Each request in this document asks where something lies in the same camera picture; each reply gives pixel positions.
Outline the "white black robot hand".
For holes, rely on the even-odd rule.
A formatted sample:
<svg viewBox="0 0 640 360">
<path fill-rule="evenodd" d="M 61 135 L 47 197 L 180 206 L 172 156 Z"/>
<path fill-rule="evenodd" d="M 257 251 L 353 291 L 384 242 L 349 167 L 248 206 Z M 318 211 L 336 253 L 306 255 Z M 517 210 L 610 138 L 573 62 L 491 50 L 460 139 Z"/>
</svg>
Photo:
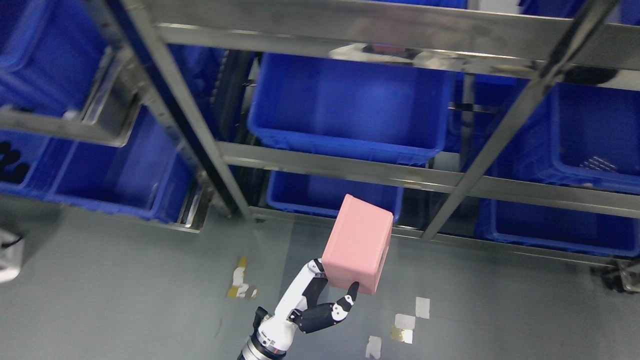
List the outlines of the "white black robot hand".
<svg viewBox="0 0 640 360">
<path fill-rule="evenodd" d="M 297 331 L 311 334 L 340 324 L 354 307 L 359 283 L 353 282 L 338 300 L 319 303 L 328 283 L 322 259 L 310 260 L 290 283 L 273 313 L 261 306 L 256 308 L 252 333 L 258 330 L 263 345 L 288 353 Z"/>
</svg>

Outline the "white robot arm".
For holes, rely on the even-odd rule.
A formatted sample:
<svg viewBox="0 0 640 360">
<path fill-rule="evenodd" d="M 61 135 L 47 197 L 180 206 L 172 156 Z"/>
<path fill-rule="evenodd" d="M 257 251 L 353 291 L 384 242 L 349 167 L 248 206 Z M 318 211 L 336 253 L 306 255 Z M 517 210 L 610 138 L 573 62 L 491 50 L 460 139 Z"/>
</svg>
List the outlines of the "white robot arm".
<svg viewBox="0 0 640 360">
<path fill-rule="evenodd" d="M 259 332 L 254 329 L 238 354 L 237 360 L 283 360 L 286 357 L 286 351 L 271 349 L 259 340 Z"/>
</svg>

